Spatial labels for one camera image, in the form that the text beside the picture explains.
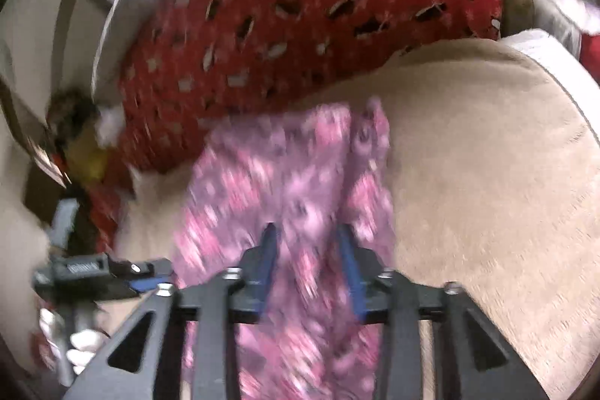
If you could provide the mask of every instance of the black metal bracket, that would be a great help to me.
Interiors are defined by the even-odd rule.
[[[56,372],[62,386],[75,380],[73,365],[67,359],[73,333],[95,328],[95,302],[139,297],[141,292],[166,282],[173,273],[168,259],[113,261],[106,253],[73,258],[52,258],[34,271],[33,287],[51,303],[57,315],[53,345],[58,350]]]
[[[374,400],[422,398],[421,320],[433,322],[438,400],[548,399],[460,285],[417,285],[383,268],[372,250],[356,244],[349,226],[338,227],[337,244],[357,317],[365,324],[384,324]],[[188,320],[199,323],[192,400],[238,400],[233,327],[260,318],[276,259],[277,231],[269,225],[261,245],[247,250],[238,267],[181,291],[159,285],[100,350],[65,400],[179,398]]]

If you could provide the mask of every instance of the person's hand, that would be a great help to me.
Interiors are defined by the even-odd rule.
[[[56,347],[56,335],[61,327],[60,321],[61,319],[57,317],[56,313],[48,309],[40,310],[41,331],[57,359],[61,356],[59,348]],[[67,360],[73,365],[73,371],[76,375],[80,375],[83,369],[88,366],[88,363],[106,342],[106,339],[107,336],[104,333],[92,329],[71,334],[70,340],[73,349],[67,351]]]

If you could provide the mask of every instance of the beige cushion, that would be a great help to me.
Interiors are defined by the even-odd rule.
[[[551,398],[567,398],[600,351],[600,149],[586,120],[538,64],[484,40],[393,57],[302,105],[362,108],[374,94],[391,124],[398,269],[464,283]],[[168,255],[186,178],[141,184],[122,256]],[[114,328],[131,304],[110,307]]]

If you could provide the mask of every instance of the yellow object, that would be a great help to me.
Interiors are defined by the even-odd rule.
[[[96,142],[94,122],[88,121],[65,150],[69,178],[83,185],[101,182],[108,162],[108,150],[100,148]]]

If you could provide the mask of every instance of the red cloth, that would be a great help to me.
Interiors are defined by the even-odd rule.
[[[120,147],[167,171],[203,148],[207,118],[285,108],[440,39],[497,39],[501,0],[164,0],[127,55]]]
[[[112,187],[97,184],[86,189],[91,202],[89,218],[98,229],[95,251],[110,253],[115,247],[115,236],[121,217],[122,199]]]
[[[129,169],[123,161],[121,153],[113,149],[109,150],[102,185],[126,190],[133,194],[133,183],[131,182]]]
[[[579,61],[590,72],[594,80],[600,84],[600,36],[581,34]]]

